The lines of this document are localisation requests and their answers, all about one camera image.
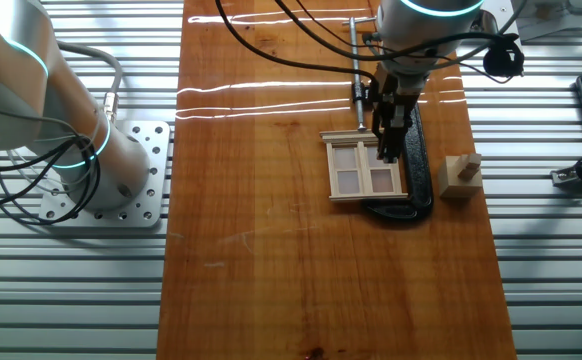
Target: wooden board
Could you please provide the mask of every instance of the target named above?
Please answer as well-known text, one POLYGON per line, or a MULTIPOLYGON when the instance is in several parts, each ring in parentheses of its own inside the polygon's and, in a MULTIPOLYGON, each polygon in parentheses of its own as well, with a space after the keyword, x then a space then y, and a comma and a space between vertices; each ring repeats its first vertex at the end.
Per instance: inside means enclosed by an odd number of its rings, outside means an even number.
MULTIPOLYGON (((224 3, 256 14, 234 21, 262 50, 351 66, 264 14, 273 1, 224 3)), ((306 0, 345 38, 342 19, 372 5, 306 0)), ((356 128, 350 82, 260 59, 214 1, 185 2, 158 359, 515 359, 482 194, 410 226, 329 201, 319 133, 356 128)), ((437 181, 445 155, 474 152, 459 70, 435 73, 420 107, 437 181)))

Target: miniature window frame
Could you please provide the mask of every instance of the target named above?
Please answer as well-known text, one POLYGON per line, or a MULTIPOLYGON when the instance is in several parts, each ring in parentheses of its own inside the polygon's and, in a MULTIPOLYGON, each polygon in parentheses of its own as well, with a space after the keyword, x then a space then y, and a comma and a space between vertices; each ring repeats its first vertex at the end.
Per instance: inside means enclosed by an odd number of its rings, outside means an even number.
POLYGON ((378 139, 372 133, 329 131, 320 133, 327 147, 331 201, 368 199, 406 199, 402 192, 399 164, 384 164, 375 159, 378 139), (357 173, 357 186, 351 174, 357 173), (373 176, 374 173, 385 175, 373 176))

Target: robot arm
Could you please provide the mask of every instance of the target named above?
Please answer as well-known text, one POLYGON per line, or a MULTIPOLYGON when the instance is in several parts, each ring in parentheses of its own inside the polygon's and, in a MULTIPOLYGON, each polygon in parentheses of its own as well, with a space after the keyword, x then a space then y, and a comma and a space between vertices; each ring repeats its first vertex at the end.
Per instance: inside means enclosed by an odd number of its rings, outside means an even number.
MULTIPOLYGON (((430 40, 468 33, 473 29, 497 31, 494 17, 481 6, 484 0, 382 0, 378 9, 376 39, 384 48, 401 51, 430 40)), ((378 159, 395 163, 400 157, 404 137, 411 126, 411 113, 426 80, 440 58, 454 52, 459 41, 423 49, 411 56, 384 60, 378 66, 378 102, 374 104, 373 133, 379 139, 378 159)), ((491 58, 501 75, 520 75, 524 56, 511 41, 511 48, 498 48, 491 58), (515 52, 513 59, 510 51, 515 52)))
MULTIPOLYGON (((38 0, 0 0, 0 150, 27 146, 46 154, 71 135, 62 125, 67 124, 91 138, 102 169, 87 209, 118 208, 144 187, 149 160, 142 145, 110 121, 113 110, 98 104, 73 73, 38 0), (57 121, 32 120, 41 117, 57 121)), ((54 170, 67 183, 89 171, 77 148, 66 152, 54 170)), ((70 189, 70 196, 79 197, 83 187, 70 189)))

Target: metal slats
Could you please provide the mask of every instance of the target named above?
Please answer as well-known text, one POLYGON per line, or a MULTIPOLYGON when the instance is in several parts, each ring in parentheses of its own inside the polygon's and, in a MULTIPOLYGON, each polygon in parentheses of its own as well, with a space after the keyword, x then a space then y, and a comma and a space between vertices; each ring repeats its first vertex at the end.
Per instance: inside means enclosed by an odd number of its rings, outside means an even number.
MULTIPOLYGON (((121 59, 120 119, 174 125, 181 0, 44 5, 60 40, 121 59)), ((582 75, 582 29, 524 51, 525 78, 504 86, 462 69, 469 115, 519 359, 582 360, 582 196, 554 189, 548 176, 582 157, 582 114, 570 90, 582 75)), ((112 70, 65 56, 102 97, 112 70)), ((9 188, 26 184, 7 177, 9 188)), ((34 210, 38 201, 23 203, 34 210)), ((49 234, 0 212, 0 359, 154 359, 168 204, 166 194, 152 234, 49 234)))

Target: blue led ring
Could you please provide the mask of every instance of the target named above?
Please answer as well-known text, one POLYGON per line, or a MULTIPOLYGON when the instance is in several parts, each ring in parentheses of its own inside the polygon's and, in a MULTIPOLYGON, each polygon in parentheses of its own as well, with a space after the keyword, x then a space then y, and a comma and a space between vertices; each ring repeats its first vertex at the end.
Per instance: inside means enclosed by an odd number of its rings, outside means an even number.
MULTIPOLYGON (((96 156, 99 156, 100 153, 102 153, 102 151, 104 150, 104 148, 107 146, 107 143, 109 142, 109 137, 111 136, 111 124, 109 123, 109 121, 107 120, 107 136, 104 138, 104 142, 102 143, 102 146, 100 146, 100 148, 98 149, 98 151, 95 152, 95 155, 91 156, 91 161, 95 160, 96 156)), ((79 166, 84 165, 85 162, 79 162, 77 164, 73 164, 73 165, 53 165, 54 168, 58 168, 58 169, 73 169, 79 166)))
POLYGON ((425 14, 425 15, 431 15, 431 16, 437 16, 437 17, 454 17, 454 16, 460 16, 460 15, 464 15, 464 14, 468 14, 468 13, 472 12, 473 10, 482 6, 482 4, 484 3, 484 0, 480 0, 480 1, 478 1, 477 4, 475 4, 471 7, 468 7, 466 9, 456 10, 456 11, 442 11, 442 10, 427 9, 425 7, 422 7, 420 5, 417 5, 413 2, 411 2, 411 0, 402 0, 402 3, 404 5, 410 7, 411 9, 413 9, 417 12, 420 12, 422 14, 425 14))
POLYGON ((13 47, 14 49, 18 49, 18 50, 28 54, 29 56, 34 58, 37 62, 39 62, 40 65, 42 65, 42 69, 44 69, 44 72, 47 74, 47 78, 49 77, 49 69, 47 68, 47 65, 44 63, 44 61, 42 61, 42 59, 40 59, 38 54, 34 53, 31 49, 20 44, 19 42, 16 42, 16 41, 13 41, 10 39, 6 39, 6 38, 4 40, 6 40, 6 42, 9 43, 9 45, 11 45, 11 47, 13 47))

